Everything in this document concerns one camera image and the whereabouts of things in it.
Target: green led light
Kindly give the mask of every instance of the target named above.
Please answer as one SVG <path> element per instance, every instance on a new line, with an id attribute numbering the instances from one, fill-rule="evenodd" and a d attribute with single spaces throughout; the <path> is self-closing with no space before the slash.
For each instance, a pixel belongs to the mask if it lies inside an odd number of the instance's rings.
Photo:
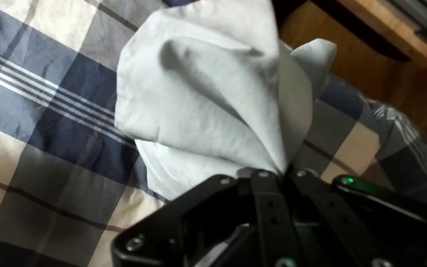
<path id="1" fill-rule="evenodd" d="M 352 177 L 343 177 L 341 179 L 342 184 L 352 184 L 354 181 L 355 180 Z"/>

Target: white stripe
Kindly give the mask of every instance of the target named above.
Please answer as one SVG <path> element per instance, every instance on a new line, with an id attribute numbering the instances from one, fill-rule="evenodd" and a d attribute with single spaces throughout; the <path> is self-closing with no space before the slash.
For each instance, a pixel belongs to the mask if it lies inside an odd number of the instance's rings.
<path id="1" fill-rule="evenodd" d="M 393 118 L 389 118 L 389 119 L 393 119 L 396 127 L 399 129 L 403 137 L 403 140 L 405 141 L 406 144 L 408 144 L 408 147 L 410 148 L 411 153 L 414 155 L 415 159 L 417 160 L 417 163 L 420 165 L 420 168 L 427 175 L 427 160 L 426 160 L 427 158 L 423 159 L 421 157 L 420 152 L 417 151 L 417 148 L 415 147 L 416 142 L 412 142 L 413 140 L 416 139 L 416 133 L 414 133 L 413 130 L 407 127 L 406 123 L 403 122 L 399 113 L 396 113 L 396 115 L 397 116 L 395 117 L 395 119 Z"/>
<path id="2" fill-rule="evenodd" d="M 86 122 L 86 121 L 84 121 L 84 120 L 81 120 L 81 119 L 79 119 L 79 118 L 77 118 L 77 117 L 75 117 L 75 116 L 73 116 L 73 115 L 71 115 L 71 114 L 69 114 L 69 113 L 67 113 L 67 112 L 65 112 L 65 111 L 63 111 L 63 110 L 61 110 L 61 109 L 58 109 L 58 108 L 56 108 L 56 107 L 54 107 L 54 106 L 51 106 L 51 105 L 49 105 L 49 103 L 47 103 L 47 102 L 43 101 L 41 98 L 36 98 L 36 97 L 34 97 L 34 96 L 31 96 L 31 95 L 29 95 L 28 93 L 26 93 L 26 92 L 24 92 L 24 91 L 22 91 L 22 90 L 20 90 L 20 89 L 18 89 L 18 88 L 16 88 L 16 87 L 14 87 L 14 86 L 11 86 L 10 84 L 6 83 L 5 81 L 3 81 L 3 80 L 1 80 L 1 79 L 0 79 L 0 85 L 1 85 L 1 86 L 3 86 L 3 87 L 5 87 L 5 88 L 7 88 L 7 89 L 9 89 L 9 90 L 11 90 L 11 91 L 13 91 L 13 92 L 15 92 L 15 93 L 18 93 L 19 95 L 24 96 L 25 98 L 28 98 L 28 99 L 30 99 L 30 100 L 32 100 L 32 101 L 34 101 L 34 102 L 36 102 L 36 103 L 38 103 L 38 104 L 40 104 L 40 105 L 42 105 L 42 106 L 45 106 L 45 107 L 47 107 L 47 108 L 50 108 L 50 109 L 52 109 L 53 111 L 55 111 L 55 112 L 57 112 L 57 113 L 59 113 L 59 114 L 61 114 L 61 115 L 64 115 L 64 116 L 65 116 L 65 117 L 67 117 L 67 118 L 70 118 L 71 120 L 74 120 L 74 121 L 76 121 L 76 122 L 78 122 L 78 123 L 80 123 L 80 124 L 82 124 L 82 125 L 85 125 L 85 126 L 87 126 L 87 127 L 90 127 L 90 128 L 92 128 L 92 129 L 95 129 L 95 130 L 97 130 L 98 132 L 102 132 L 103 134 L 105 134 L 105 135 L 107 135 L 107 136 L 109 136 L 109 137 L 113 138 L 114 140 L 116 140 L 116 141 L 118 141 L 118 142 L 121 142 L 122 144 L 128 145 L 128 146 L 130 146 L 130 147 L 132 147 L 132 148 L 136 148 L 136 146 L 135 146 L 134 144 L 131 144 L 130 142 L 127 142 L 126 140 L 124 140 L 124 139 L 122 139 L 122 138 L 120 138 L 120 137 L 118 137 L 118 136 L 116 136 L 116 135 L 112 134 L 111 132 L 108 132 L 108 131 L 106 131 L 105 129 L 102 129 L 102 128 L 100 128 L 100 127 L 97 127 L 96 125 L 92 125 L 92 124 L 90 124 L 90 123 L 88 123 L 88 122 Z M 42 98 L 47 98 L 47 97 L 48 97 L 48 96 L 45 96 L 44 94 L 41 94 L 40 92 L 36 92 L 36 94 L 37 94 L 38 96 L 41 96 Z"/>
<path id="3" fill-rule="evenodd" d="M 102 121 L 100 121 L 100 120 L 97 120 L 96 118 L 93 118 L 93 117 L 91 117 L 91 116 L 89 116 L 89 115 L 87 115 L 87 114 L 84 114 L 84 113 L 82 113 L 82 112 L 80 112 L 80 111 L 76 110 L 76 109 L 75 109 L 75 108 L 73 108 L 72 106 L 69 106 L 69 105 L 67 105 L 67 104 L 65 104 L 65 103 L 62 103 L 62 102 L 60 102 L 60 101 L 58 101 L 58 100 L 55 100 L 55 99 L 53 99 L 53 98 L 51 98 L 51 97 L 47 96 L 46 94 L 44 94 L 44 93 L 42 93 L 42 92 L 40 92 L 40 91 L 34 90 L 34 88 L 32 88 L 32 87 L 30 87 L 30 86 L 27 86 L 26 84 L 21 83 L 20 81 L 17 81 L 17 80 L 15 80 L 15 79 L 14 79 L 14 78 L 12 78 L 12 77 L 7 76 L 6 74 L 0 73 L 0 79 L 4 79 L 5 81 L 8 81 L 8 82 L 14 83 L 14 84 L 16 84 L 16 85 L 18 85 L 18 86 L 20 86 L 20 87 L 22 87 L 22 88 L 26 89 L 27 91 L 30 91 L 31 93 L 35 93 L 36 95 L 38 95 L 38 96 L 40 96 L 41 98 L 43 98 L 43 99 L 45 99 L 46 101 L 48 101 L 49 103 L 56 103 L 56 104 L 58 104 L 58 105 L 62 106 L 63 108 L 66 108 L 67 110 L 69 110 L 69 111 L 71 111 L 71 112 L 73 112 L 73 113 L 77 114 L 78 116 L 81 116 L 81 117 L 83 117 L 83 118 L 87 118 L 88 120 L 91 120 L 92 122 L 96 123 L 97 125 L 99 125 L 99 126 L 104 126 L 104 127 L 108 128 L 109 130 L 112 130 L 115 134 L 119 134 L 119 135 L 121 135 L 121 137 L 124 137 L 124 136 L 123 136 L 123 134 L 121 134 L 121 133 L 119 132 L 119 130 L 118 130 L 118 129 L 116 129 L 115 127 L 113 127 L 113 126 L 111 126 L 111 125 L 107 125 L 105 122 L 102 122 Z"/>
<path id="4" fill-rule="evenodd" d="M 72 93 L 69 90 L 56 85 L 55 83 L 52 83 L 51 81 L 46 80 L 46 79 L 44 79 L 44 78 L 42 78 L 42 77 L 40 77 L 40 76 L 38 76 L 38 75 L 36 75 L 36 74 L 28 71 L 25 68 L 20 67 L 17 64 L 14 64 L 11 61 L 2 58 L 1 56 L 0 56 L 0 60 L 3 61 L 8 66 L 11 66 L 11 67 L 17 69 L 18 71 L 20 71 L 20 72 L 22 72 L 22 73 L 24 73 L 24 74 L 26 74 L 26 75 L 28 75 L 28 76 L 36 79 L 37 81 L 40 81 L 41 83 L 45 84 L 47 86 L 47 88 L 50 89 L 50 90 L 61 91 L 61 92 L 66 93 L 67 95 L 69 95 L 69 96 L 71 96 L 73 98 L 76 98 L 77 100 L 80 100 L 80 101 L 86 103 L 87 105 L 92 106 L 93 108 L 96 108 L 96 109 L 98 109 L 98 110 L 100 110 L 102 112 L 105 112 L 105 113 L 107 113 L 107 114 L 109 114 L 111 116 L 115 115 L 115 113 L 112 112 L 111 110 L 109 110 L 107 108 L 104 108 L 104 107 L 102 107 L 100 105 L 97 105 L 96 103 L 93 103 L 92 101 L 90 101 L 88 99 L 82 98 L 81 96 L 77 95 L 76 93 Z"/>
<path id="5" fill-rule="evenodd" d="M 73 106 L 76 106 L 77 108 L 80 108 L 80 109 L 82 109 L 84 111 L 87 111 L 90 115 L 93 114 L 93 115 L 95 115 L 97 117 L 100 117 L 100 118 L 102 118 L 102 119 L 104 119 L 104 120 L 106 120 L 108 122 L 114 123 L 114 120 L 112 118 L 107 117 L 106 115 L 103 115 L 103 114 L 101 114 L 101 113 L 99 113 L 99 112 L 97 112 L 97 111 L 95 111 L 95 110 L 93 110 L 91 108 L 88 108 L 88 107 L 82 105 L 81 103 L 78 103 L 77 101 L 73 101 L 70 98 L 67 98 L 66 96 L 63 96 L 61 94 L 57 94 L 56 93 L 57 91 L 49 89 L 49 88 L 47 88 L 47 87 L 45 87 L 45 86 L 43 86 L 43 85 L 41 85 L 41 84 L 39 84 L 39 83 L 31 80 L 31 79 L 28 79 L 27 77 L 25 77 L 25 76 L 23 76 L 23 75 L 15 72 L 15 71 L 11 70 L 10 68 L 7 68 L 7 67 L 2 66 L 0 64 L 0 69 L 3 70 L 3 71 L 5 71 L 5 72 L 7 72 L 7 73 L 9 73 L 9 74 L 11 74 L 11 75 L 13 75 L 13 76 L 15 76 L 20 81 L 24 81 L 24 82 L 30 83 L 33 86 L 34 89 L 39 89 L 40 91 L 44 91 L 46 93 L 49 93 L 52 96 L 57 96 L 58 98 L 61 98 L 62 100 L 65 100 L 69 105 L 73 105 Z"/>

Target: plaid bedspread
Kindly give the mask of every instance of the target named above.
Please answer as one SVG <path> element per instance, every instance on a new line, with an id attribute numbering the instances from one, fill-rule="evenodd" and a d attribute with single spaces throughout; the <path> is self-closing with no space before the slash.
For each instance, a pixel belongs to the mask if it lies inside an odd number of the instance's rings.
<path id="1" fill-rule="evenodd" d="M 113 237 L 165 202 L 113 125 L 120 50 L 164 6 L 0 0 L 0 266 L 110 266 Z M 427 202 L 427 139 L 334 76 L 294 164 Z"/>

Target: wooden floor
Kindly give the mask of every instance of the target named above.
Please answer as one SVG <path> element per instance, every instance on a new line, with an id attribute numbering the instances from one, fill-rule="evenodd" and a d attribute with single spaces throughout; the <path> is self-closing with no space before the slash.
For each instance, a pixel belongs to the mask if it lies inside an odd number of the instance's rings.
<path id="1" fill-rule="evenodd" d="M 310 2 L 288 18 L 280 36 L 292 47 L 316 38 L 336 43 L 332 72 L 367 96 L 403 111 L 427 134 L 427 68 L 376 53 Z"/>

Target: bed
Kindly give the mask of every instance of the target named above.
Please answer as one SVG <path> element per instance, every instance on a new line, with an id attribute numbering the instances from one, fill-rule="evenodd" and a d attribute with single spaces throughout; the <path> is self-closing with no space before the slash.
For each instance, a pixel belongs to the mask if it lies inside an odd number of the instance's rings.
<path id="1" fill-rule="evenodd" d="M 0 0 L 0 266 L 111 266 L 117 233 L 164 205 L 114 127 L 116 68 L 149 14 L 181 1 Z M 293 161 L 427 203 L 427 139 L 330 75 Z"/>

